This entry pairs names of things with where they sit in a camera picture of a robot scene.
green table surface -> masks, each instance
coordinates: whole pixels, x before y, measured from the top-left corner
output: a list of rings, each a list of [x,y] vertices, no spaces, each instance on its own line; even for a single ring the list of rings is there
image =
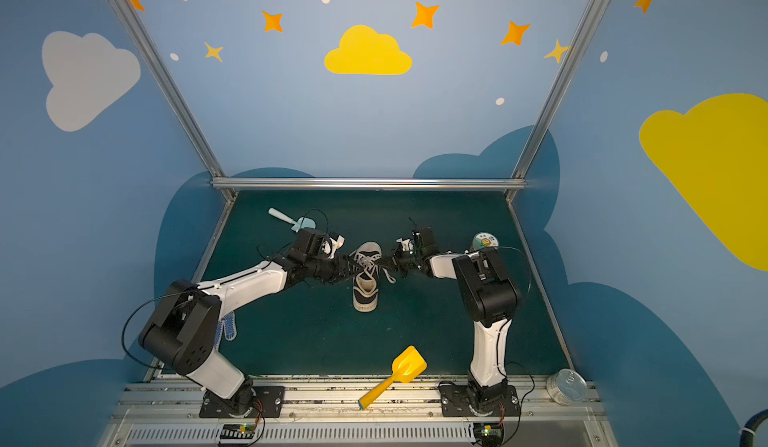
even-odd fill
[[[216,279],[261,261],[296,236],[288,223],[270,216],[276,208],[296,219],[311,208],[328,217],[331,231],[346,240],[342,253],[376,241],[387,255],[398,237],[410,237],[410,217],[431,226],[441,251],[463,252],[478,232],[501,245],[521,247],[514,222],[496,192],[240,192],[204,279]],[[324,230],[320,212],[307,215]],[[518,285],[528,287],[528,267],[514,250],[500,250]],[[473,326],[454,279],[410,273],[390,284],[379,278],[379,304],[369,313],[352,306],[352,280],[321,284],[314,279],[255,300],[236,311],[237,337],[222,340],[220,352],[251,375],[389,374],[392,361],[416,346],[427,362],[425,375],[466,375],[472,361]],[[541,292],[534,284],[509,329],[507,361],[533,375],[568,363]],[[510,374],[524,370],[509,365]]]

yellow shovel handle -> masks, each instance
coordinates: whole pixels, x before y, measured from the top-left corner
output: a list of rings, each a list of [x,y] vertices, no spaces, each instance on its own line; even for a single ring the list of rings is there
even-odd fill
[[[380,383],[373,389],[371,389],[368,394],[365,394],[360,400],[357,401],[358,404],[360,404],[360,410],[363,410],[365,407],[371,404],[374,400],[379,398],[379,395],[381,395],[385,390],[389,389],[389,386],[395,382],[392,380],[392,377],[389,377],[389,379],[385,380],[384,382]]]

black and white sneaker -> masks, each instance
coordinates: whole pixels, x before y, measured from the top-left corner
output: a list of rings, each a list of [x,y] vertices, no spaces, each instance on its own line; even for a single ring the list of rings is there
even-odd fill
[[[376,308],[379,301],[376,282],[379,270],[384,271],[389,283],[395,283],[395,279],[389,275],[387,269],[376,265],[376,261],[382,258],[382,249],[376,242],[365,242],[358,250],[352,252],[350,257],[362,266],[362,272],[352,279],[352,305],[360,312],[370,312]]]

white cloud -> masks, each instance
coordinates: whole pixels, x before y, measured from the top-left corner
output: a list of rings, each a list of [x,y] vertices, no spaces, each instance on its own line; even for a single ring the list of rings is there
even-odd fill
[[[45,107],[56,127],[82,129],[128,92],[141,75],[139,60],[115,49],[99,34],[48,34],[43,41],[43,67],[53,84]]]

yellow cloud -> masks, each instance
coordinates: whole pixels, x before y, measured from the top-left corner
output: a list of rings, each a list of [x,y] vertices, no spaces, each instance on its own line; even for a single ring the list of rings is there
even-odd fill
[[[768,270],[768,102],[727,94],[657,112],[640,144],[733,255]]]
[[[368,26],[353,26],[341,36],[339,49],[326,54],[326,68],[336,74],[396,76],[411,68],[410,56],[397,40]]]

